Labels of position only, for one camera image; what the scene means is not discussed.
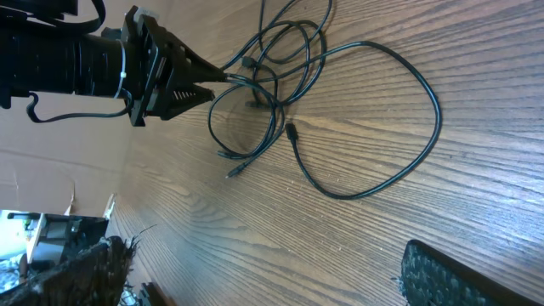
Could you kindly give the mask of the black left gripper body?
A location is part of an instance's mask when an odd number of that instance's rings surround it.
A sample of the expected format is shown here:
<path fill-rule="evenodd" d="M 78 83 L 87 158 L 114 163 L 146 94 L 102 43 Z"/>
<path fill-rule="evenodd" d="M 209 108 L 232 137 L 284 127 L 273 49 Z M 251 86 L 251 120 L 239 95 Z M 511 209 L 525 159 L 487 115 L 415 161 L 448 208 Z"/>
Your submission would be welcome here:
<path fill-rule="evenodd" d="M 125 15 L 122 42 L 127 50 L 127 79 L 123 87 L 132 93 L 130 122 L 143 127 L 147 116 L 166 117 L 170 99 L 168 31 L 148 10 L 134 6 Z"/>

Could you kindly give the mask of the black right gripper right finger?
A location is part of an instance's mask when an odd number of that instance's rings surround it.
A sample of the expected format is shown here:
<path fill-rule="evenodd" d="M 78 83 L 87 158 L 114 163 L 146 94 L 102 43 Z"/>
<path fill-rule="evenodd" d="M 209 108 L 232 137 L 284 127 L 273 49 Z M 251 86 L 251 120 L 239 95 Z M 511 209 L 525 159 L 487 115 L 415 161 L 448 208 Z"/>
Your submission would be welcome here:
<path fill-rule="evenodd" d="M 408 305 L 539 305 L 419 240 L 407 242 L 396 281 Z"/>

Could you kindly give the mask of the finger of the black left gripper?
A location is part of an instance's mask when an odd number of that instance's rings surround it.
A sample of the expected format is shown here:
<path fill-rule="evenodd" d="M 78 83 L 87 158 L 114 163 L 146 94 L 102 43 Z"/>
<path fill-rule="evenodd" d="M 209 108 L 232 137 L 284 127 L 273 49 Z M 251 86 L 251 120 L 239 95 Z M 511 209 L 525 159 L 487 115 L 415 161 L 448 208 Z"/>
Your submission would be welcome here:
<path fill-rule="evenodd" d="M 198 85 L 176 88 L 167 96 L 166 109 L 161 113 L 162 120 L 170 120 L 182 113 L 215 99 L 212 90 Z"/>
<path fill-rule="evenodd" d="M 226 74 L 211 63 L 204 60 L 184 42 L 178 39 L 165 27 L 159 27 L 162 45 L 165 48 L 167 58 L 171 61 L 174 75 L 180 78 L 182 83 L 222 82 L 226 80 Z"/>

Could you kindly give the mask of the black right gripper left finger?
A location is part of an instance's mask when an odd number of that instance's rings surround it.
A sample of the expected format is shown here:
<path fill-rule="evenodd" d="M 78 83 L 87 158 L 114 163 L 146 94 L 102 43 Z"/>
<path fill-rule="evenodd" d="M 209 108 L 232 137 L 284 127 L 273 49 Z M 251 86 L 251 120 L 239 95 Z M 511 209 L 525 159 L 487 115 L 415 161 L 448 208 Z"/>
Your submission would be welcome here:
<path fill-rule="evenodd" d="M 121 300 L 138 242 L 103 237 L 74 258 L 31 277 L 1 294 L 1 304 L 117 305 Z"/>

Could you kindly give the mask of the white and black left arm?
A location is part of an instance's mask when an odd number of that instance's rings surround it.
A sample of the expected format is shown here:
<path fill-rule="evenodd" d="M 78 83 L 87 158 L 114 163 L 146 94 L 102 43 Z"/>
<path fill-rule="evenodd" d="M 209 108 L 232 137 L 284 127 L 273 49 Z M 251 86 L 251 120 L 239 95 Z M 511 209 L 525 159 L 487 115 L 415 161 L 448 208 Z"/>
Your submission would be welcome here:
<path fill-rule="evenodd" d="M 170 120 L 214 98 L 205 82 L 226 75 L 188 48 L 156 17 L 133 6 L 120 29 L 103 25 L 105 5 L 93 2 L 97 18 L 66 22 L 76 1 L 3 1 L 1 3 L 1 106 L 31 98 L 29 118 L 39 93 L 123 99 L 119 116 L 135 127 L 146 116 Z"/>

